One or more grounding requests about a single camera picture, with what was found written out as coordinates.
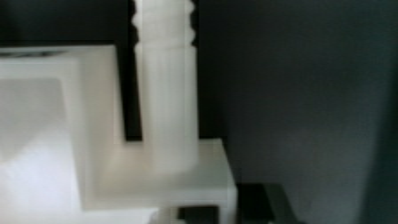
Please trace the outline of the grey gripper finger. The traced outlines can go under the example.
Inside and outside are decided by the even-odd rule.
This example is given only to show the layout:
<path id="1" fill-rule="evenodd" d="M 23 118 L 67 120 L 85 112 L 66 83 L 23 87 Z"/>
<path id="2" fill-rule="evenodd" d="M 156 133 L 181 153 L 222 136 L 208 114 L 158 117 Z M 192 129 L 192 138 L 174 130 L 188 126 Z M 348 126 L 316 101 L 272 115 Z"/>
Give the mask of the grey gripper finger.
<path id="1" fill-rule="evenodd" d="M 273 183 L 240 183 L 238 224 L 297 224 L 282 186 Z"/>

